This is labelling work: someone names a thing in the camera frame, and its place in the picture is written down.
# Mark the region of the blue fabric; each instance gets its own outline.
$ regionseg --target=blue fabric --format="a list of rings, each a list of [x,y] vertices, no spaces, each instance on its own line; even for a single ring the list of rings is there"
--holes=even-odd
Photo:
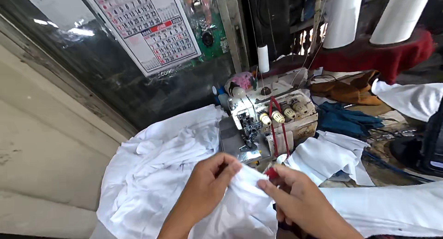
[[[340,103],[325,102],[318,106],[317,130],[344,134],[353,138],[369,136],[369,130],[383,127],[381,119],[364,114],[361,111],[350,111]]]

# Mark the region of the overlock sewing machine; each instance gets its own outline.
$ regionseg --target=overlock sewing machine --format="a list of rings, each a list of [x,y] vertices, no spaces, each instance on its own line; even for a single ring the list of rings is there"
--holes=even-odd
[[[315,106],[301,89],[291,84],[299,71],[265,78],[256,90],[242,90],[243,94],[229,98],[231,116],[220,121],[224,152],[258,168],[281,154],[292,153],[315,134]],[[226,88],[232,95],[232,86]]]

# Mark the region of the calendar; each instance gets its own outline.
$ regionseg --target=calendar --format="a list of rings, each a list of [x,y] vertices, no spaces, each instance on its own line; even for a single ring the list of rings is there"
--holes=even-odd
[[[88,0],[145,76],[201,55],[180,0]]]

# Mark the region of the red cloth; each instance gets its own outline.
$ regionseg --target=red cloth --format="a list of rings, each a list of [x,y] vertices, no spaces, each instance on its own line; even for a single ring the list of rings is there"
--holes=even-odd
[[[310,69],[323,67],[331,72],[378,70],[381,78],[394,84],[397,75],[426,60],[434,52],[431,33],[416,29],[411,38],[395,45],[374,45],[370,37],[356,39],[338,49],[321,48]]]

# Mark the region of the white wall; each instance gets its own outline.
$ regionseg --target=white wall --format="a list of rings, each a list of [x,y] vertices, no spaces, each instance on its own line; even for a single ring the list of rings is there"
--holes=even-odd
[[[0,46],[0,233],[89,236],[126,139]]]

